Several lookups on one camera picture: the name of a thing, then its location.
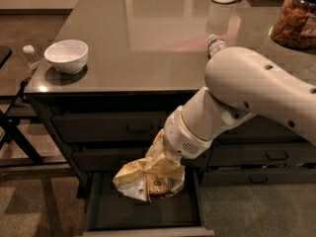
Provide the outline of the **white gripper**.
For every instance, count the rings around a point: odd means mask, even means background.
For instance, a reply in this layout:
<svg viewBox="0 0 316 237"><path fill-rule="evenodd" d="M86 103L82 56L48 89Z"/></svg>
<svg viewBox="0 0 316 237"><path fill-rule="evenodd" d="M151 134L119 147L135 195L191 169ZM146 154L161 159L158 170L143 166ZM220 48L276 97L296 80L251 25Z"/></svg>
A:
<svg viewBox="0 0 316 237"><path fill-rule="evenodd" d="M177 107L166 119L145 158L151 165L179 165L181 157L196 159L211 145L211 140L195 136L185 125L183 107Z"/></svg>

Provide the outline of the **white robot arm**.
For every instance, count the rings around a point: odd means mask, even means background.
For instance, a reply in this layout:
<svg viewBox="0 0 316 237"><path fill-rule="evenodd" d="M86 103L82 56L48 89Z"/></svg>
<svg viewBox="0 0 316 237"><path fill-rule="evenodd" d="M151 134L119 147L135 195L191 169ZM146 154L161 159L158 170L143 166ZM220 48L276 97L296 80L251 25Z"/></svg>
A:
<svg viewBox="0 0 316 237"><path fill-rule="evenodd" d="M316 144L315 86L244 47L227 47L205 68L205 86L167 118L145 157L178 165L222 132L259 115Z"/></svg>

